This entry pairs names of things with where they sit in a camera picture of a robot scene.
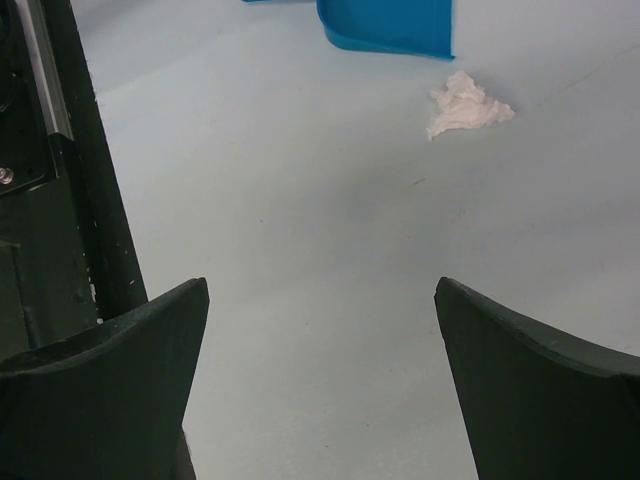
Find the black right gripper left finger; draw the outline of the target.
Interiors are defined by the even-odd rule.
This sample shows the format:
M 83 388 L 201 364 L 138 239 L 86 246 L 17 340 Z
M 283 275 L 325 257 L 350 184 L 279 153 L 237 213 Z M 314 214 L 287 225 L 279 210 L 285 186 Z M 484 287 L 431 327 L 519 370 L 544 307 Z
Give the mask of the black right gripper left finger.
M 208 308 L 192 279 L 2 361 L 2 478 L 170 478 Z

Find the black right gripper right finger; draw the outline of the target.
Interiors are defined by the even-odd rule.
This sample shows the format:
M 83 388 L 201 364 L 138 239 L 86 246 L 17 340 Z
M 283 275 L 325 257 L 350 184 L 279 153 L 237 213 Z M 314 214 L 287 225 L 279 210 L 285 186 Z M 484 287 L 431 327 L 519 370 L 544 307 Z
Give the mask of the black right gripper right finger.
M 479 478 L 638 478 L 638 357 L 450 278 L 434 300 Z

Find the white paper scrap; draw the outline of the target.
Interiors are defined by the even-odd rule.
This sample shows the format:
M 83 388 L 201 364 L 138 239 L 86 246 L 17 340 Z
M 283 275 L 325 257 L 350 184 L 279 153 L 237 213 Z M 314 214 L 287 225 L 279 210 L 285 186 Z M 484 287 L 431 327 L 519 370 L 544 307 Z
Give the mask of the white paper scrap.
M 430 141 L 449 130 L 474 130 L 515 117 L 512 107 L 489 96 L 464 71 L 450 76 L 443 89 L 430 92 L 438 113 L 426 128 Z

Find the blue plastic dustpan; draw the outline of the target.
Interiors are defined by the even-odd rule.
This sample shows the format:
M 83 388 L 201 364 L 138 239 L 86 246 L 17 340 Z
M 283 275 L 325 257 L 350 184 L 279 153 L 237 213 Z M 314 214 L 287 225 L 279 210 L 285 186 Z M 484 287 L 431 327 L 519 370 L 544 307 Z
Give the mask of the blue plastic dustpan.
M 452 0 L 316 0 L 326 38 L 359 52 L 452 60 Z

